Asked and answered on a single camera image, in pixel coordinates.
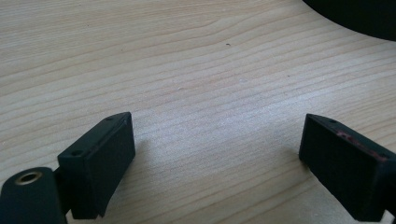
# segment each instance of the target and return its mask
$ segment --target black object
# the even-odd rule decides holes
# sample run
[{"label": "black object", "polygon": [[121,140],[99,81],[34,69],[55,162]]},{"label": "black object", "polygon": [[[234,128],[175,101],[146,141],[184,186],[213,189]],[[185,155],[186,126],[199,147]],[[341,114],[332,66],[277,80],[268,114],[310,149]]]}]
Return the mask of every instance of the black object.
[{"label": "black object", "polygon": [[344,124],[306,115],[300,160],[358,221],[396,215],[396,155]]},{"label": "black object", "polygon": [[396,0],[304,0],[322,16],[353,31],[396,41]]},{"label": "black object", "polygon": [[103,119],[58,156],[60,167],[22,171],[3,185],[0,223],[67,223],[105,215],[134,158],[131,113]]}]

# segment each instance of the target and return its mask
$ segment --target light wood surface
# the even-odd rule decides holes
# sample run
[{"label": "light wood surface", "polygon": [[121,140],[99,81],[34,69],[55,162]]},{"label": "light wood surface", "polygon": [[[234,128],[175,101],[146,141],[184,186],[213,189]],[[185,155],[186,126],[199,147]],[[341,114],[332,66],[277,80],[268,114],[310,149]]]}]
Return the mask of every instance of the light wood surface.
[{"label": "light wood surface", "polygon": [[1,185],[132,112],[106,216],[69,223],[356,223],[298,160],[305,114],[396,150],[396,43],[300,0],[1,1],[0,57]]}]

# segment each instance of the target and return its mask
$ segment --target screw hole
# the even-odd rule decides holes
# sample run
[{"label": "screw hole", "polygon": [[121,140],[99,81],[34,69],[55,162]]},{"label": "screw hole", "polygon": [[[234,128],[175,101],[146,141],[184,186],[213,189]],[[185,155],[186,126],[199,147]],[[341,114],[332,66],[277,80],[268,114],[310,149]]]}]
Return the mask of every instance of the screw hole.
[{"label": "screw hole", "polygon": [[81,150],[76,150],[76,151],[73,151],[72,152],[72,156],[79,156],[79,155],[81,155],[82,154],[82,151]]},{"label": "screw hole", "polygon": [[18,177],[18,179],[15,181],[15,184],[28,185],[28,184],[31,184],[31,183],[37,181],[37,179],[39,179],[42,175],[43,174],[38,171],[30,172],[30,173],[27,173],[25,175],[21,175],[20,177]]}]

